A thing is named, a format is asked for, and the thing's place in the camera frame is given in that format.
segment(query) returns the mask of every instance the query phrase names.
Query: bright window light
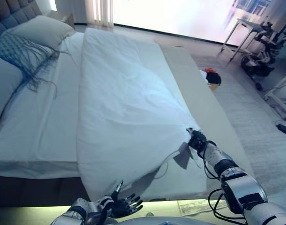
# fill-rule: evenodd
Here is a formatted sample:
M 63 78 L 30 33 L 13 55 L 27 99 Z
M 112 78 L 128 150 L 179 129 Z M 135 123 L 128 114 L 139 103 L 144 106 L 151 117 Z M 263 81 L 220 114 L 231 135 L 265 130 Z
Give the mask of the bright window light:
M 57 6 L 55 5 L 55 0 L 49 0 L 49 3 L 50 3 L 50 6 L 51 6 L 51 9 L 53 11 L 57 11 Z

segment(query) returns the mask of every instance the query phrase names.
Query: nightstand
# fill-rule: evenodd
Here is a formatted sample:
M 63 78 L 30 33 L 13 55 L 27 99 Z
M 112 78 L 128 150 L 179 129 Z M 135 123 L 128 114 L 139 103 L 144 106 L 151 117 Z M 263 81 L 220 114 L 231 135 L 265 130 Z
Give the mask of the nightstand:
M 52 19 L 64 22 L 70 25 L 75 30 L 74 19 L 73 19 L 72 13 L 62 13 L 62 12 L 52 10 L 49 14 L 47 14 L 47 16 Z

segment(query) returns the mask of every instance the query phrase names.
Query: wheel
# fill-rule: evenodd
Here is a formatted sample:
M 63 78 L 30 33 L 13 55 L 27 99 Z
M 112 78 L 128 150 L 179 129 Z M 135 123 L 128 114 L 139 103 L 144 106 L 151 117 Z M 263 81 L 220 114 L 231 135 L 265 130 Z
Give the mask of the wheel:
M 263 87 L 261 86 L 260 83 L 255 83 L 255 87 L 256 87 L 257 90 L 263 91 Z

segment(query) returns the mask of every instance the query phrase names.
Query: white wall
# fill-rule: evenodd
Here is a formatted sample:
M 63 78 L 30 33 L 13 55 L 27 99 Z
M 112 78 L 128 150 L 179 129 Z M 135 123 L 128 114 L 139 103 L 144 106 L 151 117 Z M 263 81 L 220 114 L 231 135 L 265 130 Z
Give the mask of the white wall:
M 56 10 L 54 0 L 36 0 L 42 14 L 47 14 L 50 10 Z
M 87 23 L 85 0 L 55 0 L 61 12 L 72 13 L 74 23 Z

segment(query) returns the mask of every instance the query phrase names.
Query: small table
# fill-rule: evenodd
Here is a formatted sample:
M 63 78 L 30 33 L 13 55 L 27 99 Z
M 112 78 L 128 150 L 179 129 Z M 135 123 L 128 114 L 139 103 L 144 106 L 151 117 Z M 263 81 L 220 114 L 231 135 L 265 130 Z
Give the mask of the small table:
M 229 38 L 231 37 L 231 35 L 233 34 L 234 30 L 236 29 L 236 27 L 238 25 L 242 25 L 246 28 L 248 28 L 248 34 L 247 36 L 245 37 L 245 39 L 242 41 L 242 43 L 240 44 L 240 46 L 237 47 L 237 49 L 234 51 L 233 55 L 231 56 L 230 58 L 230 61 L 233 60 L 233 58 L 235 57 L 235 55 L 238 53 L 238 51 L 241 49 L 242 45 L 246 42 L 246 40 L 248 39 L 248 37 L 250 36 L 250 34 L 252 32 L 256 32 L 256 33 L 259 33 L 261 31 L 263 31 L 263 28 L 260 26 L 260 24 L 257 24 L 257 23 L 254 23 L 254 22 L 249 22 L 249 21 L 246 21 L 246 20 L 242 20 L 242 19 L 237 19 L 237 22 L 236 22 L 236 25 L 235 27 L 233 27 L 232 31 L 230 32 L 230 34 L 228 35 L 226 41 L 224 42 L 223 44 L 223 47 L 221 49 L 221 52 L 224 50 L 224 49 L 227 49 L 229 50 L 230 52 L 232 52 L 232 50 L 226 45 L 227 44 L 227 41 L 229 40 Z
M 59 20 L 63 23 L 66 23 L 75 30 L 74 19 L 73 19 L 72 13 L 62 13 L 62 12 L 51 10 L 51 12 L 47 16 L 52 19 Z

